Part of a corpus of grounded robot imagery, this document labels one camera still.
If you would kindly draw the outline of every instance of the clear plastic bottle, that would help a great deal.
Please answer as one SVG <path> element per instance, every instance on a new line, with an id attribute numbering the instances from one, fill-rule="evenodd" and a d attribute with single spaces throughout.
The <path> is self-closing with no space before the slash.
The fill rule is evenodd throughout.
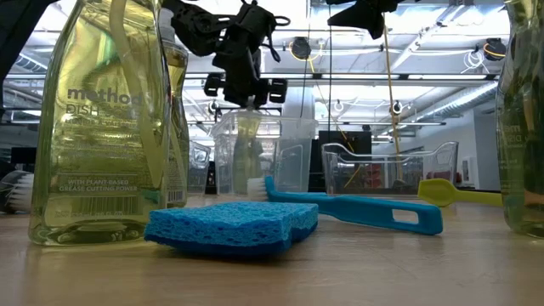
<path id="1" fill-rule="evenodd" d="M 166 206 L 170 94 L 159 0 L 79 0 L 43 96 L 29 236 L 132 241 Z"/>
<path id="2" fill-rule="evenodd" d="M 247 194 L 247 180 L 262 178 L 260 156 L 263 146 L 257 140 L 258 128 L 261 124 L 260 116 L 239 116 L 238 135 L 236 137 L 233 156 L 234 192 L 237 195 Z"/>
<path id="3" fill-rule="evenodd" d="M 182 99 L 185 72 L 189 55 L 176 44 L 174 29 L 170 26 L 173 13 L 161 9 L 160 27 L 164 53 L 167 56 L 168 74 L 172 89 L 172 120 L 170 125 L 170 154 L 168 157 L 167 207 L 184 207 L 187 204 L 187 175 L 189 169 L 189 127 Z"/>
<path id="4" fill-rule="evenodd" d="M 544 238 L 544 1 L 505 4 L 512 30 L 496 109 L 502 201 L 513 230 Z"/>

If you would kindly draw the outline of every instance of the clear plastic container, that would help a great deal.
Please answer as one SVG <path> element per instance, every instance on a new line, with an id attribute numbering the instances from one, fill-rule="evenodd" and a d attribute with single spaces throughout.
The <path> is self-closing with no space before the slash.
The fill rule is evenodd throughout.
<path id="1" fill-rule="evenodd" d="M 218 194 L 245 195 L 247 180 L 264 176 L 279 191 L 308 191 L 316 127 L 316 120 L 251 111 L 224 115 L 211 132 Z"/>
<path id="2" fill-rule="evenodd" d="M 330 195 L 417 195 L 423 179 L 447 179 L 455 183 L 457 142 L 435 151 L 400 155 L 357 155 L 341 144 L 321 148 L 326 190 Z"/>
<path id="3" fill-rule="evenodd" d="M 189 196 L 202 196 L 206 189 L 207 168 L 212 149 L 195 141 L 189 142 Z"/>

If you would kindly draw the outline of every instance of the yellow spoon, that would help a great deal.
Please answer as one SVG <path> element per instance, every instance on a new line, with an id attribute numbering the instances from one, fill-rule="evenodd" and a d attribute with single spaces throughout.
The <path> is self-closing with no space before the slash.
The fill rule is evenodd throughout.
<path id="1" fill-rule="evenodd" d="M 437 207 L 448 207 L 456 201 L 482 203 L 495 207 L 502 207 L 500 193 L 458 190 L 450 181 L 442 178 L 420 181 L 417 196 Z"/>

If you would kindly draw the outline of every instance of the cellulose sponge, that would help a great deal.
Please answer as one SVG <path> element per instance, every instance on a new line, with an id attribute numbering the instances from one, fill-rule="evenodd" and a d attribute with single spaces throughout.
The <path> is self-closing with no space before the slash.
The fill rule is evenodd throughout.
<path id="1" fill-rule="evenodd" d="M 150 213 L 144 238 L 182 252 L 262 256 L 287 250 L 317 227 L 315 204 L 231 202 Z"/>

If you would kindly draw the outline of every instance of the scrub brush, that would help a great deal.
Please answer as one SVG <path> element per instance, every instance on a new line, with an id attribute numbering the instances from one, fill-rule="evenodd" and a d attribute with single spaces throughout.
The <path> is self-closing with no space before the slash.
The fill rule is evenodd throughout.
<path id="1" fill-rule="evenodd" d="M 437 207 L 448 207 L 456 201 L 482 203 L 502 207 L 500 192 L 458 190 L 449 180 L 443 178 L 425 179 L 419 182 L 417 197 Z"/>
<path id="2" fill-rule="evenodd" d="M 15 213 L 31 210 L 34 174 L 13 171 L 0 180 L 0 212 Z"/>
<path id="3" fill-rule="evenodd" d="M 442 214 L 436 206 L 387 201 L 364 196 L 287 193 L 275 190 L 274 179 L 250 178 L 247 194 L 252 201 L 279 203 L 315 203 L 319 212 L 339 220 L 393 230 L 407 230 L 424 235 L 442 232 Z M 394 218 L 394 210 L 417 214 L 418 222 L 406 222 Z"/>

